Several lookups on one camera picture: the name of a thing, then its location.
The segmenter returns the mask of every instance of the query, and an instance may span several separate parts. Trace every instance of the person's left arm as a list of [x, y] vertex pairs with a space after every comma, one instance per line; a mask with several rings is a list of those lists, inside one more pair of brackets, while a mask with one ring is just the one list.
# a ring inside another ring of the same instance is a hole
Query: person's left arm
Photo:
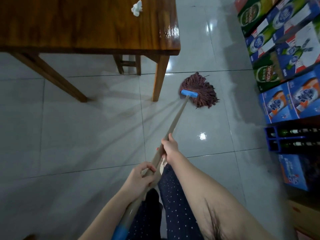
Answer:
[[150, 162], [143, 162], [132, 169], [129, 177], [116, 195], [103, 207], [88, 229], [79, 240], [112, 238], [113, 232], [121, 220], [127, 206], [142, 194], [145, 188], [154, 180], [154, 175], [142, 177], [142, 170], [156, 168]]

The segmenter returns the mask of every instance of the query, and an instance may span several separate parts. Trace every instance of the mop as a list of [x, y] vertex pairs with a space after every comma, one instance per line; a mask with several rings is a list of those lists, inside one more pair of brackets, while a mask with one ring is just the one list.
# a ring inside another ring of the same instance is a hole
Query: mop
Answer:
[[[174, 128], [176, 127], [180, 116], [186, 107], [186, 104], [191, 97], [194, 104], [197, 108], [207, 106], [210, 108], [212, 105], [215, 105], [219, 100], [217, 98], [217, 94], [214, 91], [214, 87], [206, 81], [206, 78], [201, 76], [198, 72], [186, 78], [182, 84], [180, 85], [179, 92], [182, 95], [185, 95], [185, 101], [178, 111], [176, 117], [174, 118], [170, 128], [164, 137], [166, 140], [169, 139], [169, 133], [173, 133]], [[159, 146], [159, 149], [156, 151], [155, 156], [152, 160], [152, 164], [157, 168], [160, 163], [162, 155], [165, 153], [163, 145]], [[151, 170], [147, 170], [143, 177], [152, 175], [154, 172]], [[125, 213], [123, 214], [120, 223], [116, 227], [114, 234], [112, 236], [112, 240], [125, 240], [127, 238], [130, 226], [134, 220], [134, 217], [142, 203], [144, 196], [146, 195], [148, 187], [144, 190], [144, 192], [133, 202], [129, 204]]]

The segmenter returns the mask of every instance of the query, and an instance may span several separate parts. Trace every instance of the blue handle grip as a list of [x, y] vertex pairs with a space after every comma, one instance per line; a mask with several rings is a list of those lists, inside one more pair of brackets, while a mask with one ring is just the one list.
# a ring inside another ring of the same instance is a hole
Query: blue handle grip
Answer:
[[128, 236], [128, 229], [123, 226], [117, 226], [114, 230], [111, 240], [126, 240]]
[[191, 92], [191, 91], [188, 91], [188, 90], [182, 90], [181, 91], [181, 94], [182, 95], [185, 95], [185, 96], [190, 96], [190, 97], [192, 97], [192, 98], [196, 98], [196, 97], [198, 97], [198, 93], [196, 93], [196, 92]]

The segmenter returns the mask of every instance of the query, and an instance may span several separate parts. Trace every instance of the person's right arm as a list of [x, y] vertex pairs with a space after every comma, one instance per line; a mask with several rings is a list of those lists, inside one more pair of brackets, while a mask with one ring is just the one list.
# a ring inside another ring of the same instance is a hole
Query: person's right arm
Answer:
[[190, 163], [172, 134], [162, 144], [205, 238], [220, 231], [222, 239], [274, 239], [225, 187]]

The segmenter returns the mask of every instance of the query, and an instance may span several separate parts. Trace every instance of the person's left hand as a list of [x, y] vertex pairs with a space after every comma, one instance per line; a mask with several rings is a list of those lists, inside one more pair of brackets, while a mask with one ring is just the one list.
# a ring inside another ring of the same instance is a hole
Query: person's left hand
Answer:
[[150, 169], [152, 172], [155, 172], [157, 169], [150, 162], [143, 162], [132, 169], [129, 177], [124, 182], [120, 191], [125, 193], [126, 197], [130, 202], [133, 202], [138, 198], [147, 186], [149, 186], [155, 179], [154, 175], [149, 175], [146, 177], [141, 176], [141, 172], [146, 168]]

